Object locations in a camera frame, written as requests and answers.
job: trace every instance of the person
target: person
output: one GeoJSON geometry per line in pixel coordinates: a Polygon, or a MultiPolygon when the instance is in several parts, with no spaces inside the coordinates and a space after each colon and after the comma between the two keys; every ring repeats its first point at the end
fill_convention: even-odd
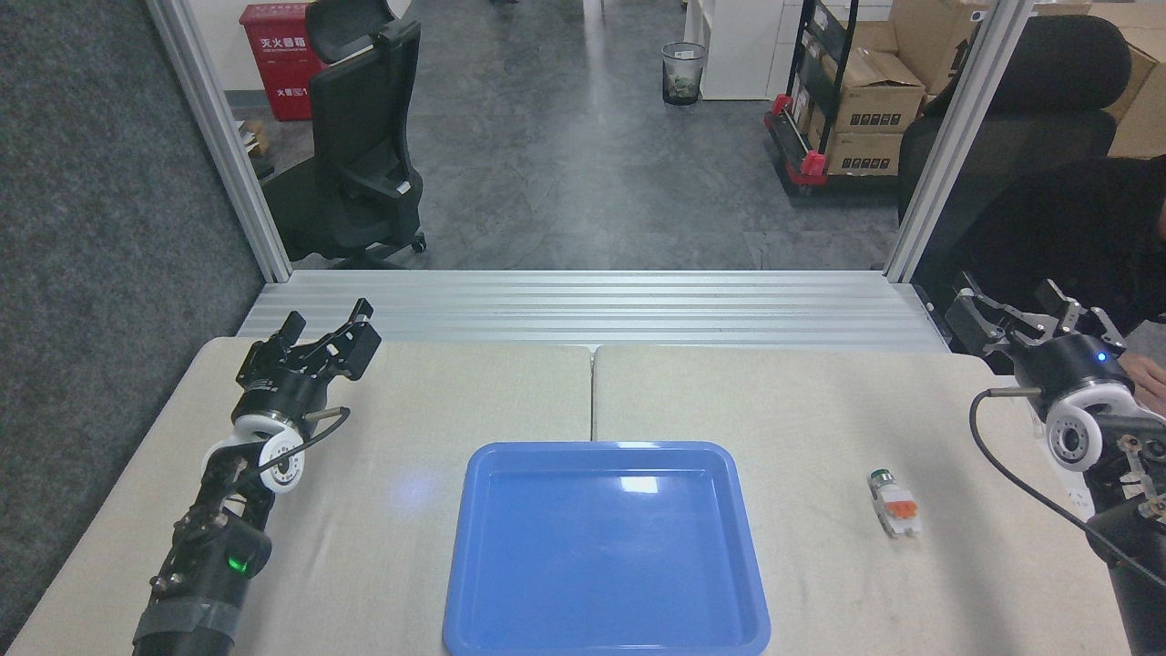
{"type": "MultiPolygon", "coordinates": [[[[1039,308],[1045,277],[1101,306],[1128,337],[1166,312],[1166,154],[1101,157],[1019,178],[956,241],[949,273],[968,270],[997,301],[1039,308]]],[[[1118,362],[1146,408],[1166,415],[1166,368],[1126,352],[1118,362]]]]}

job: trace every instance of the black tape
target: black tape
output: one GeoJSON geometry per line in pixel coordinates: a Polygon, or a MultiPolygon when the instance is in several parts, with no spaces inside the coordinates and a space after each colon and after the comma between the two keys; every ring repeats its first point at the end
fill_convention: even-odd
{"type": "Polygon", "coordinates": [[[134,632],[134,644],[156,633],[190,633],[203,628],[220,633],[234,642],[234,632],[239,628],[240,611],[237,606],[197,597],[181,597],[160,601],[146,608],[138,630],[134,632]]]}

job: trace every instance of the small bottle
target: small bottle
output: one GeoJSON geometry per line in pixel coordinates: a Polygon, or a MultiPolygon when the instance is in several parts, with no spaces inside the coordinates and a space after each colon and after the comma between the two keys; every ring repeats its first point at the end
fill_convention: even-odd
{"type": "Polygon", "coordinates": [[[871,505],[883,524],[886,535],[897,538],[914,536],[922,532],[919,521],[919,506],[911,491],[894,482],[894,477],[886,470],[871,472],[866,485],[871,489],[871,505]]]}

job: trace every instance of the white wall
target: white wall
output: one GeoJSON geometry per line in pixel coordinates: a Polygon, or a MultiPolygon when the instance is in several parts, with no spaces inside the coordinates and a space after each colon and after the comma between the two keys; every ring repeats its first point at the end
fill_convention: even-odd
{"type": "MultiPolygon", "coordinates": [[[[269,5],[281,0],[187,0],[198,31],[206,43],[219,83],[227,91],[261,90],[259,69],[247,44],[239,16],[247,5],[269,5]]],[[[394,16],[401,17],[412,0],[387,0],[394,16]]]]}

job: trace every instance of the person's hand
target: person's hand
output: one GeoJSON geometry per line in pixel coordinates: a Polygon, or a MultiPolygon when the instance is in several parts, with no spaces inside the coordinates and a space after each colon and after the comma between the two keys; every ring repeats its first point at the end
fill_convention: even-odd
{"type": "Polygon", "coordinates": [[[1133,397],[1142,402],[1142,405],[1166,416],[1166,369],[1149,358],[1125,352],[1117,364],[1125,369],[1133,383],[1137,386],[1133,397]]]}

